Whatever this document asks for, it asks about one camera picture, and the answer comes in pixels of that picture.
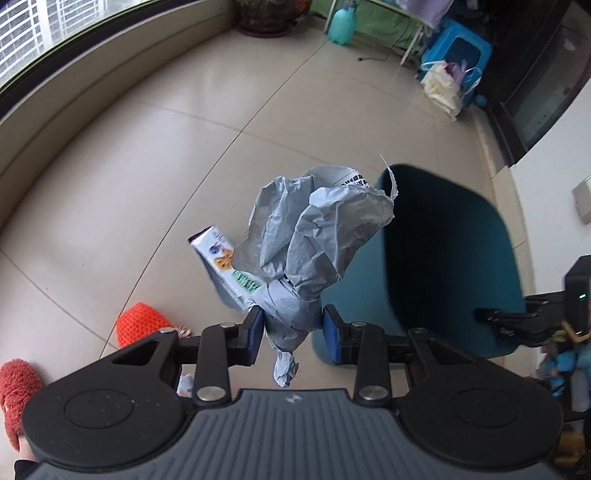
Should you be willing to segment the purple hanging garment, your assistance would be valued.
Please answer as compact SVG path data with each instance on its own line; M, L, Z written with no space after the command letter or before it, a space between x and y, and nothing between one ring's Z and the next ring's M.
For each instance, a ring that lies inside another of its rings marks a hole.
M398 0L397 3L408 14L436 30L454 0Z

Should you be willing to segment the small blue ball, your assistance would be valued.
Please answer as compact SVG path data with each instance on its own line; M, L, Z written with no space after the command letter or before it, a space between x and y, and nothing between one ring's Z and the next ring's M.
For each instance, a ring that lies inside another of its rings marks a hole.
M474 98L474 104L479 108L485 108L487 106L487 99L483 95L477 95Z

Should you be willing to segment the black window frame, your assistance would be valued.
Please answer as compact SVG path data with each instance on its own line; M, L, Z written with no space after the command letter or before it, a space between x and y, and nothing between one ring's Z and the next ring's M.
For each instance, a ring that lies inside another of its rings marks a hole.
M3 1L1 110L67 63L78 38L127 28L168 8L166 1Z

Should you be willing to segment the teal spray bottle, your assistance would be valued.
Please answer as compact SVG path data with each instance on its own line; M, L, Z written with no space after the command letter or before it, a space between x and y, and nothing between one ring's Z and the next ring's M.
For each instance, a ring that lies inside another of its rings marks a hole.
M328 31L329 41L342 46L349 45L356 31L356 21L356 2L345 1L342 8L332 16Z

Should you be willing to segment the dark teal trash bin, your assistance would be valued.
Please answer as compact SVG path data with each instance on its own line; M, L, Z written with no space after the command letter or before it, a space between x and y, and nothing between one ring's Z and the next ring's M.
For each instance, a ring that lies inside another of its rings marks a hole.
M517 345L476 320L477 308L526 310L512 242L496 208L429 171L398 164L377 187L396 188L394 218L356 251L344 278L322 292L346 323L403 336L425 328L483 358Z

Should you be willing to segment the white drying rack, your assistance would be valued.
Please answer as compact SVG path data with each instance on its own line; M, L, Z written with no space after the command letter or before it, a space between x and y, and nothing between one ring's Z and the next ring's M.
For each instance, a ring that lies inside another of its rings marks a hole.
M424 34L424 30L426 28L426 25L424 25L422 22L420 22L418 19L416 19L415 17L411 16L410 14L408 14L405 10L403 10L400 6L385 2L385 1L379 1L379 0L370 0L369 1L370 4L373 5L377 5L381 8L384 8L386 10L389 10L391 12L396 13L399 16L408 18L409 21L413 21L416 29L415 29L415 34L410 42L410 44L407 46L407 48L404 51L404 54L402 56L402 59L400 60L399 65L400 66L404 66L407 63L407 60L410 58L411 53L413 52L415 45L418 43L419 38L422 37L422 35ZM337 9L337 5L338 5L338 1L334 0L331 3L331 6L329 6L329 14L327 16L327 18L325 19L325 29L324 32L325 34L328 35L328 31L329 31L329 26L331 25L331 21L332 21L332 16L335 14L336 11L338 11L339 9ZM370 60L375 60L375 61L386 61L390 58L391 53L394 51L394 48L396 48L398 46L398 42L401 41L406 35L407 35L407 30L410 27L411 23L408 23L406 29L404 30L403 33L401 33L401 35L399 36L399 38L394 41L394 43L392 44L389 53L387 54L387 56L385 58L377 58L377 57L359 57L358 60L359 61L370 61Z

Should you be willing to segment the blue plastic stool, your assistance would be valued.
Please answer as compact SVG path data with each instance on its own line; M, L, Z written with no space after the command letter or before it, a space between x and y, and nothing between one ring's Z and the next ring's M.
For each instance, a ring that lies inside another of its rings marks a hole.
M422 54L421 65L425 62L438 60L445 60L448 63L457 62L458 64L465 61L468 68L480 68L483 78L492 51L491 44L481 36L457 21L445 18L440 24L440 30L436 33L435 39ZM422 76L419 67L420 81ZM470 96L469 103L464 107L471 103L474 91Z

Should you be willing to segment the dark ceramic plant pot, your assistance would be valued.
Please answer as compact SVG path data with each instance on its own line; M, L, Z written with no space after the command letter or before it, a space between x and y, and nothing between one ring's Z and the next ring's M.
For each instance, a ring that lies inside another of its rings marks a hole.
M310 6L308 0L238 0L235 28L259 38L287 35L297 19L310 11Z

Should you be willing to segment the orange foam fruit net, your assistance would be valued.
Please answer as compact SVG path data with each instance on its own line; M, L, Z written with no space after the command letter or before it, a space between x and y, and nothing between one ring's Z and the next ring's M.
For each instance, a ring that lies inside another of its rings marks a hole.
M136 303L123 312L115 324L119 348L125 348L161 330L165 332L174 330L180 338L191 335L188 328L171 324L160 312L142 302Z

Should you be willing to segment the white tissue wrapper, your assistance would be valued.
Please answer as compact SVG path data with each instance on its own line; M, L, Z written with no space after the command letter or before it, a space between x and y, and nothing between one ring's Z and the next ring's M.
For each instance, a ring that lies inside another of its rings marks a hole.
M192 373L182 374L179 378L176 393L180 397L190 398L194 384L194 375Z

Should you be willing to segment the red fuzzy slipper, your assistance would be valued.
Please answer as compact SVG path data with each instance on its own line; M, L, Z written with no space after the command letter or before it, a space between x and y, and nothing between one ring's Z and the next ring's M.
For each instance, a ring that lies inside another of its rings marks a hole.
M22 359L14 359L1 366L1 411L5 432L11 446L22 450L22 416L27 403L43 388L36 370Z

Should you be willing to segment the cookie snack package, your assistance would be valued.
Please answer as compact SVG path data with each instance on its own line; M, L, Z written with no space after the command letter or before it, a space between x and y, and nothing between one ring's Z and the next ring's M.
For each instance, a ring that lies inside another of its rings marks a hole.
M232 257L235 249L216 226L209 226L193 234L187 239L187 243L204 263L204 268L224 305L245 312L256 304L252 295L263 286L263 281L249 272L233 267Z

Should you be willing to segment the white shopping bag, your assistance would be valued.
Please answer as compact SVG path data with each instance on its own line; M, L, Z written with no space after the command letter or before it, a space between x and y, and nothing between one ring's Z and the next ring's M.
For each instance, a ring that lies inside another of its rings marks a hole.
M482 70L468 68L465 61L429 61L420 66L421 85L426 97L452 120L456 120L482 79Z

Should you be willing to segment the grey plastic bag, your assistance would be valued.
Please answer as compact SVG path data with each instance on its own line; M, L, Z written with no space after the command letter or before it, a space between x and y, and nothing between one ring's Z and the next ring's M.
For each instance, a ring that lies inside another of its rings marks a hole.
M391 223L397 195L396 186L384 191L335 165L277 177L259 191L232 266L263 282L252 298L266 312L281 388L297 375L294 352L322 327L322 291L341 281L356 251Z

